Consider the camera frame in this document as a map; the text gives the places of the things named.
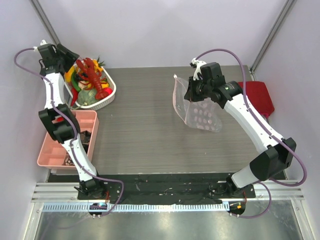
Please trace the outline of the red plastic lobster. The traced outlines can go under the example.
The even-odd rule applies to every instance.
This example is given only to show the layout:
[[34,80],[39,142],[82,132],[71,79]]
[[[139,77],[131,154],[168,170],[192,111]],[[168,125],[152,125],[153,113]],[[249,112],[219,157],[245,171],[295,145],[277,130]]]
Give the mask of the red plastic lobster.
[[84,75],[80,75],[82,81],[86,81],[86,85],[89,85],[89,87],[86,87],[85,90],[91,90],[95,89],[95,99],[96,100],[102,100],[109,96],[109,93],[106,92],[102,87],[102,81],[104,81],[106,78],[101,78],[102,74],[101,72],[96,72],[95,70],[95,63],[91,58],[84,58],[83,60],[77,59],[75,61],[75,64],[79,69],[82,71]]

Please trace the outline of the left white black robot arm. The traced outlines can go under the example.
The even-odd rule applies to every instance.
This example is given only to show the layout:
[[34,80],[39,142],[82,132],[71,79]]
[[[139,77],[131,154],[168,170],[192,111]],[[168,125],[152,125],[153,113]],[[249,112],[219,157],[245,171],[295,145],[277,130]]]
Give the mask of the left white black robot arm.
[[43,41],[37,48],[41,60],[40,75],[45,83],[46,101],[38,116],[52,140],[67,151],[79,176],[79,187],[75,189],[87,197],[100,200],[107,188],[83,147],[80,125],[75,115],[64,103],[64,77],[79,58],[79,55],[61,44]]

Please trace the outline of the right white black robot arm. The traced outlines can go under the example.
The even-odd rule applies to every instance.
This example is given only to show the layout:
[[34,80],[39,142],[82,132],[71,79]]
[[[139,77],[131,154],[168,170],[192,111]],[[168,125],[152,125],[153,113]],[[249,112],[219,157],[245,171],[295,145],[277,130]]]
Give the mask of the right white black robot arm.
[[272,129],[243,95],[242,87],[236,81],[226,82],[217,62],[193,60],[190,65],[195,71],[188,79],[184,99],[191,103],[209,99],[218,104],[240,124],[258,152],[249,165],[227,177],[226,193],[236,198],[245,187],[269,180],[287,169],[292,163],[296,142]]

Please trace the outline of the clear zip top bag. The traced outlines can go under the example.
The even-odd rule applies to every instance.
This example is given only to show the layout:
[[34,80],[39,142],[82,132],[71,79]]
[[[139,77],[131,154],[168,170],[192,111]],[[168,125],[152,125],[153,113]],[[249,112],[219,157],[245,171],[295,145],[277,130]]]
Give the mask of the clear zip top bag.
[[190,128],[218,133],[222,129],[222,121],[216,113],[217,104],[209,98],[199,102],[190,102],[184,99],[187,93],[188,81],[178,77],[174,78],[172,105],[176,114],[185,125]]

